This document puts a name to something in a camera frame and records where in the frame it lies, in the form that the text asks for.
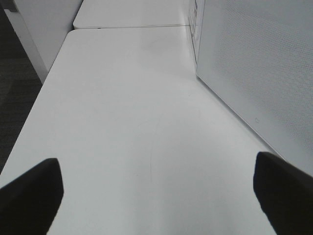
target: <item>cubicle wall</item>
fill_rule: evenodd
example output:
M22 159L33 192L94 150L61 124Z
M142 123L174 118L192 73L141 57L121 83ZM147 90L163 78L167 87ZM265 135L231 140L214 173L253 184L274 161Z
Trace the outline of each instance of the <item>cubicle wall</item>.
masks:
M313 1L206 0L197 75L313 175Z
M73 29L82 0L0 2L40 80L44 82L67 33Z

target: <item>white table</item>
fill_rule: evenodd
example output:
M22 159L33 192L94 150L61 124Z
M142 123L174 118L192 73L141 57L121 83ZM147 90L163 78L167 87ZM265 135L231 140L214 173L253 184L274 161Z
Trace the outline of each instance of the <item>white table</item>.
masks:
M267 148L197 80L187 29L69 33L0 176L59 159L48 234L275 234L252 188Z
M187 25L189 0L84 0L74 20L79 28Z

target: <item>gray carpet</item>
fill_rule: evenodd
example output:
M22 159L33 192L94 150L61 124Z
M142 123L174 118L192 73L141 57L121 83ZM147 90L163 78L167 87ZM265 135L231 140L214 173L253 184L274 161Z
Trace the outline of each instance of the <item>gray carpet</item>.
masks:
M0 172L41 86L10 21L0 6Z

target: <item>black object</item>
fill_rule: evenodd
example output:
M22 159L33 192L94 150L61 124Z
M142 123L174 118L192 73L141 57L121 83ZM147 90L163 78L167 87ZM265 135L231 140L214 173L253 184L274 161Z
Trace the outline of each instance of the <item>black object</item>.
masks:
M45 235L63 194L56 158L34 166L0 189L0 235Z
M267 152L257 155L253 189L278 235L313 235L313 178Z

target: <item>white desk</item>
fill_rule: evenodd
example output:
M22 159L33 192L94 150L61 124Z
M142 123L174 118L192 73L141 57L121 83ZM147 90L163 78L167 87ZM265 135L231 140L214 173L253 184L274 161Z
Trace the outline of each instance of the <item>white desk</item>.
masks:
M187 25L189 0L84 0L74 20L78 28Z
M252 188L267 148L196 79L187 29L69 33L0 176L59 159L48 234L275 234Z

